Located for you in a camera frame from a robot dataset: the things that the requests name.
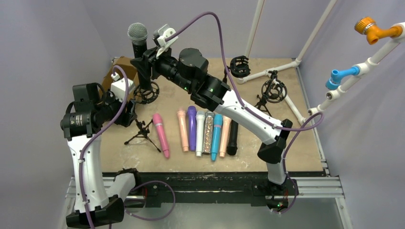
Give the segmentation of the purple toy microphone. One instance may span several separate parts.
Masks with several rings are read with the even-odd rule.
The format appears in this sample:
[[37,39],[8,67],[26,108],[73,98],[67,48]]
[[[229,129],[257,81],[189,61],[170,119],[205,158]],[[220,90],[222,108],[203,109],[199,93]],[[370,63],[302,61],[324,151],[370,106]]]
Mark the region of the purple toy microphone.
[[196,150],[196,132],[197,132],[197,124],[196,124],[196,107],[189,106],[187,109],[188,121],[189,121],[189,149],[191,151]]

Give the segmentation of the brown cardboard box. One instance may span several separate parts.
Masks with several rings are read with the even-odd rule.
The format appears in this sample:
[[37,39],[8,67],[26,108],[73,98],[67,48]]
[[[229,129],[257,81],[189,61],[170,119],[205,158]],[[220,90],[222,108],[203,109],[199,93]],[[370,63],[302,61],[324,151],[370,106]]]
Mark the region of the brown cardboard box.
[[[139,85],[139,79],[138,79],[138,71],[137,69],[130,63],[130,58],[125,57],[125,56],[121,56],[118,59],[115,59],[109,72],[106,74],[106,76],[104,77],[103,81],[102,81],[102,87],[104,88],[105,91],[110,90],[110,86],[113,83],[113,79],[111,78],[111,74],[114,73],[118,73],[120,76],[120,79],[124,79],[123,74],[120,70],[113,70],[113,66],[117,65],[119,66],[126,74],[128,79],[131,79],[134,84],[135,87],[137,87]],[[134,99],[134,91],[127,96],[127,99]]]

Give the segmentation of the teal toy microphone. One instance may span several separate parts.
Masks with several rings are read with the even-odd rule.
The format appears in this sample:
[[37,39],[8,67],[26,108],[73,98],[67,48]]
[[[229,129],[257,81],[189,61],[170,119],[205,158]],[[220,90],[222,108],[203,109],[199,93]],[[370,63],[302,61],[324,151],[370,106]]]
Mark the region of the teal toy microphone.
[[211,146],[212,161],[215,161],[219,154],[222,124],[223,124],[223,116],[221,114],[216,114],[213,120],[213,136]]

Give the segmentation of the black glitter microphone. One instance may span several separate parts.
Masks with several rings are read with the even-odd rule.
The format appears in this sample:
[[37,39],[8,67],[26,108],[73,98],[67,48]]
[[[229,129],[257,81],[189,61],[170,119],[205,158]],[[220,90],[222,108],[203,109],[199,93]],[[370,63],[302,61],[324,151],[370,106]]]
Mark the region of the black glitter microphone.
[[147,50],[148,31],[142,23],[136,22],[129,26],[128,37],[131,39],[134,52],[134,59],[130,63],[138,71],[140,89],[141,91],[151,91],[150,76],[143,59],[143,54]]

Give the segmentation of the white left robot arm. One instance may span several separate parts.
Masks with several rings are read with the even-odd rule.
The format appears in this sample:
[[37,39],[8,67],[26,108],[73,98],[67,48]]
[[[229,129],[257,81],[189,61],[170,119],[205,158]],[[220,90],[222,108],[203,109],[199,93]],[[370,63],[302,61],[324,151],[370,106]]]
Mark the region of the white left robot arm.
[[75,207],[66,216],[68,227],[94,229],[119,223],[125,214],[124,201],[139,182],[135,168],[117,172],[105,188],[100,159],[101,134],[122,117],[127,108],[129,87],[124,80],[111,85],[100,97],[99,83],[73,86],[74,101],[68,105],[60,122],[73,160]]

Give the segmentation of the black tripod microphone stand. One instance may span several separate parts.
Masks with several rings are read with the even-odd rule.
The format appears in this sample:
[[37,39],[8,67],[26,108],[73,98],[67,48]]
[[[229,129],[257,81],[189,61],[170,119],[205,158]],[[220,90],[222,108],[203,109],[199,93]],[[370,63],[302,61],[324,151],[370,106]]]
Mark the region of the black tripod microphone stand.
[[[136,87],[134,91],[134,97],[136,99],[136,104],[140,105],[140,109],[136,108],[135,111],[141,111],[141,115],[146,115],[146,109],[150,107],[149,104],[156,101],[159,96],[160,88],[158,84],[154,81],[151,81],[150,90],[142,90],[140,85]],[[135,138],[144,138],[152,143],[156,150],[160,153],[161,150],[156,146],[156,144],[149,138],[150,134],[150,125],[152,124],[152,118],[148,123],[145,121],[139,121],[138,118],[135,118],[136,127],[139,129],[136,135],[132,136],[129,140],[124,142],[124,145],[128,145]]]

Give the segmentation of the beige microphone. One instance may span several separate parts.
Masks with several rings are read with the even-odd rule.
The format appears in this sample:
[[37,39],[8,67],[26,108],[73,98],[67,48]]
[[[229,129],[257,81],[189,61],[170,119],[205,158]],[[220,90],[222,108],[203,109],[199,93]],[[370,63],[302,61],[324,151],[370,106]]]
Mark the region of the beige microphone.
[[177,111],[177,117],[178,117],[178,121],[179,121],[182,150],[183,150],[183,152],[187,152],[187,151],[189,151],[189,142],[188,142],[187,125],[186,125],[186,112],[183,108],[180,108]]
[[221,139],[220,139],[220,147],[219,147],[219,157],[224,158],[226,153],[226,147],[229,138],[229,130],[231,125],[232,119],[223,115],[223,125],[222,125],[222,132],[221,132]]

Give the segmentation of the pink toy microphone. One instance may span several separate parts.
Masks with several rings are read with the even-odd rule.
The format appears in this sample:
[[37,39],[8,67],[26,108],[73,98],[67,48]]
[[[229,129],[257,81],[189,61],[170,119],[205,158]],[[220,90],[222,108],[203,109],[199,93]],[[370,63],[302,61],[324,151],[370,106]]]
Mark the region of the pink toy microphone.
[[158,113],[155,113],[152,116],[152,121],[153,121],[153,124],[155,125],[156,131],[158,134],[161,150],[163,151],[164,156],[168,159],[168,158],[170,158],[170,148],[169,148],[169,144],[168,144],[168,140],[166,137],[161,115]]

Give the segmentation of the silver rhinestone microphone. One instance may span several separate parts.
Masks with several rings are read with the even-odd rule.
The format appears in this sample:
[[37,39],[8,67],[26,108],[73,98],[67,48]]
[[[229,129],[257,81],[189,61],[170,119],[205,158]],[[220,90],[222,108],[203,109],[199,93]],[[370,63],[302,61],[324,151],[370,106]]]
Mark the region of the silver rhinestone microphone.
[[203,149],[202,149],[203,155],[209,155],[211,153],[214,116],[215,114],[213,112],[208,111],[205,113]]

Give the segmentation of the plain black microphone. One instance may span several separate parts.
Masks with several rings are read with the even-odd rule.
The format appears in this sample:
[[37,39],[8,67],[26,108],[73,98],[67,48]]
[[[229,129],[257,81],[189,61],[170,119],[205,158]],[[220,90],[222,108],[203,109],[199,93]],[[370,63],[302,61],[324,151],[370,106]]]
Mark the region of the plain black microphone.
[[237,152],[238,128],[239,124],[232,120],[230,125],[228,144],[226,148],[226,153],[230,156],[235,156]]

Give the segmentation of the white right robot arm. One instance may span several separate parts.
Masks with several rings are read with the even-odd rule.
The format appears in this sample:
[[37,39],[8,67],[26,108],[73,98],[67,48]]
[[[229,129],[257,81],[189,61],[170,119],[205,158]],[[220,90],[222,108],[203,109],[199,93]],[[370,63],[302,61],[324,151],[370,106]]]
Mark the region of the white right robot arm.
[[172,57],[170,50],[162,55],[158,55],[158,50],[159,47],[133,45],[135,58],[130,63],[139,73],[141,89],[151,90],[151,80],[164,76],[185,90],[199,107],[231,118],[262,141],[257,156],[266,162],[268,181],[284,184],[287,176],[282,154],[292,122],[266,115],[243,100],[228,84],[208,74],[209,62],[198,49],[185,48],[178,59]]

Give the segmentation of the black round-base microphone stand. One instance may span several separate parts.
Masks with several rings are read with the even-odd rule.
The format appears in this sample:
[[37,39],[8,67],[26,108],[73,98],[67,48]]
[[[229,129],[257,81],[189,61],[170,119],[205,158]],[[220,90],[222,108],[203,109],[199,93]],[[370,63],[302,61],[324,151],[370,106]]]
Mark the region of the black round-base microphone stand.
[[224,77],[222,79],[224,83],[227,83],[226,70],[235,78],[244,78],[250,75],[249,58],[244,55],[234,57],[230,62],[230,66],[226,66],[224,69]]

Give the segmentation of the white toy microphone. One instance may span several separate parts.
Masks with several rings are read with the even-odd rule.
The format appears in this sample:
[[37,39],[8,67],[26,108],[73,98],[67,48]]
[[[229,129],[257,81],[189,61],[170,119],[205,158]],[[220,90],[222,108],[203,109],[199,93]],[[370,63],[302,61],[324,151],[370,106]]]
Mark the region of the white toy microphone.
[[196,129],[196,156],[201,157],[203,152],[203,136],[204,136],[204,122],[205,112],[198,111],[196,114],[197,129]]

